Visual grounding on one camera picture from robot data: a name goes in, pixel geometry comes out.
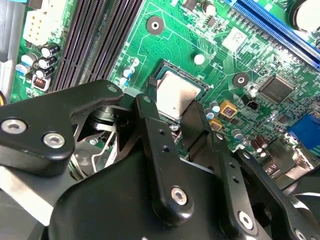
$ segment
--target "metal screw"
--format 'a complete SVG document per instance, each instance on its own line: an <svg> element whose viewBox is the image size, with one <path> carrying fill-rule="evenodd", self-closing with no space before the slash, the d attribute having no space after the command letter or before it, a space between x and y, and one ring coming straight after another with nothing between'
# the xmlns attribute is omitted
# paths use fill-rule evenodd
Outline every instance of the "metal screw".
<svg viewBox="0 0 320 240"><path fill-rule="evenodd" d="M108 86L108 89L114 93L118 92L118 90L114 86Z"/></svg>
<svg viewBox="0 0 320 240"><path fill-rule="evenodd" d="M170 130L172 131L172 132L176 132L176 131L178 131L179 130L179 125L177 125L177 124L171 124L170 125Z"/></svg>
<svg viewBox="0 0 320 240"><path fill-rule="evenodd" d="M246 229L251 230L254 228L254 223L252 222L249 215L246 214L244 211L238 212L238 218Z"/></svg>
<svg viewBox="0 0 320 240"><path fill-rule="evenodd" d="M98 144L98 139L96 139L96 138L94 138L94 139L91 139L90 141L89 141L89 143L91 144L91 145L97 145Z"/></svg>
<svg viewBox="0 0 320 240"><path fill-rule="evenodd" d="M143 100L145 100L147 103L151 103L151 100L148 96L143 96Z"/></svg>
<svg viewBox="0 0 320 240"><path fill-rule="evenodd" d="M218 137L218 139L220 139L220 140L223 140L224 139L224 137L220 134L220 133L216 133L216 136Z"/></svg>
<svg viewBox="0 0 320 240"><path fill-rule="evenodd" d="M65 144L65 138L59 133L47 133L43 137L43 143L52 149L59 149Z"/></svg>
<svg viewBox="0 0 320 240"><path fill-rule="evenodd" d="M299 229L296 228L294 232L299 240L307 240L306 237L302 234L302 232Z"/></svg>
<svg viewBox="0 0 320 240"><path fill-rule="evenodd" d="M27 125L18 119L8 119L1 123L1 129L8 134L22 134Z"/></svg>
<svg viewBox="0 0 320 240"><path fill-rule="evenodd" d="M247 159L250 159L250 155L246 153L245 151L243 152L243 156L245 156Z"/></svg>
<svg viewBox="0 0 320 240"><path fill-rule="evenodd" d="M179 187L172 188L171 197L179 205L185 205L188 200L186 193Z"/></svg>

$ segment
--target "blue pcie slot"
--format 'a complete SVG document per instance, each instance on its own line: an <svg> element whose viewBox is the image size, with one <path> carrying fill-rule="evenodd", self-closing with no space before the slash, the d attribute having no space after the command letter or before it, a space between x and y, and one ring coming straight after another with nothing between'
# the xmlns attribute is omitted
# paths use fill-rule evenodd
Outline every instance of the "blue pcie slot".
<svg viewBox="0 0 320 240"><path fill-rule="evenodd" d="M258 3L252 0L225 0L225 2L320 71L320 52L287 29Z"/></svg>

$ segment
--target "yellow capacitor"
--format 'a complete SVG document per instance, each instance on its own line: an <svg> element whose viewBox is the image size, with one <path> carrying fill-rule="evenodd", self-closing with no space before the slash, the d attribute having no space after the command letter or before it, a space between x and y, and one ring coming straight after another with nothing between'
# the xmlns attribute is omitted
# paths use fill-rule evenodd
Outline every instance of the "yellow capacitor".
<svg viewBox="0 0 320 240"><path fill-rule="evenodd" d="M220 129L222 129L221 122L216 118L210 120L209 124L210 124L211 129L214 130L214 131L218 132Z"/></svg>
<svg viewBox="0 0 320 240"><path fill-rule="evenodd" d="M237 114L237 112L237 107L228 100L224 100L220 104L220 114L226 116L229 119L232 119Z"/></svg>

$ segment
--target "chip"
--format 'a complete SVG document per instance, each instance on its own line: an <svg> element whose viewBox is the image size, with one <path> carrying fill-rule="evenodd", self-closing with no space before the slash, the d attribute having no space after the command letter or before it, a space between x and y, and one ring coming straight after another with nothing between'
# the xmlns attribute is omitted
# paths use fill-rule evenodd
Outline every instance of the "chip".
<svg viewBox="0 0 320 240"><path fill-rule="evenodd" d="M260 93L274 104L280 104L293 90L294 87L279 76L270 77L259 89Z"/></svg>

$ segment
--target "white label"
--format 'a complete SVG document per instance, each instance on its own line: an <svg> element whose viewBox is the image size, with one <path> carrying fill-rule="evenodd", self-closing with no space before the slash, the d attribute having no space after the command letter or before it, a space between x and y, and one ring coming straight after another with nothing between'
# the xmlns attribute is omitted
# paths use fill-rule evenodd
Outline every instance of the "white label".
<svg viewBox="0 0 320 240"><path fill-rule="evenodd" d="M233 27L229 35L223 40L222 45L234 53L246 41L247 37L238 28Z"/></svg>

